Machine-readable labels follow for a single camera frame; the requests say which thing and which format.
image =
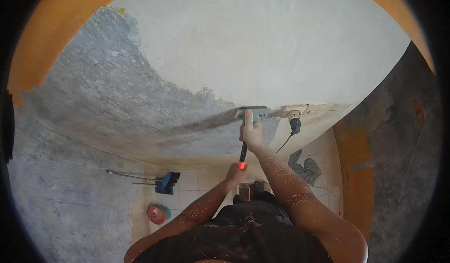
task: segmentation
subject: black power cord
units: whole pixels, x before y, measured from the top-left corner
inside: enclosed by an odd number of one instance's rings
[[[289,123],[291,125],[291,130],[292,130],[291,134],[288,137],[288,139],[286,140],[286,142],[284,142],[284,144],[281,146],[281,148],[278,149],[278,151],[275,154],[277,154],[284,147],[284,145],[289,141],[289,139],[292,136],[294,136],[295,134],[300,132],[300,127],[301,127],[300,118],[293,118],[293,119],[291,119],[291,121],[289,121]]]

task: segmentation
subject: person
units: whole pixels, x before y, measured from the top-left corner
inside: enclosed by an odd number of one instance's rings
[[[261,123],[252,122],[246,110],[239,140],[258,158],[274,195],[259,192],[251,201],[234,201],[213,218],[225,196],[246,178],[247,168],[232,164],[224,181],[134,243],[124,263],[367,261],[361,232],[318,201],[307,182],[264,145]]]

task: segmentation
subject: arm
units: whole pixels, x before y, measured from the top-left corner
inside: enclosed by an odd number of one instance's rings
[[[247,167],[244,170],[240,170],[237,164],[232,164],[224,181],[190,204],[180,215],[161,229],[134,243],[125,254],[124,263],[131,263],[144,250],[164,238],[193,230],[195,227],[211,220],[226,195],[236,185],[242,183],[246,176]]]
[[[323,205],[308,183],[264,146],[262,125],[260,122],[253,125],[252,121],[252,113],[247,110],[239,139],[245,141],[248,150],[258,158],[275,196],[293,224],[315,234],[335,263],[366,262],[367,244],[361,232]]]

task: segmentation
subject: white paint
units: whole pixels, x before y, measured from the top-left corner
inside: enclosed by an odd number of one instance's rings
[[[244,105],[351,104],[304,118],[286,154],[356,107],[410,41],[372,0],[115,0],[110,6],[136,18],[150,65],[180,88],[208,87]],[[274,148],[289,135],[284,120]]]

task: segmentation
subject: red bowl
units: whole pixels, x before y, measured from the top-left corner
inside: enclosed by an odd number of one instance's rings
[[[166,214],[156,206],[149,207],[147,210],[147,216],[150,221],[152,221],[156,225],[161,225],[166,221]]]

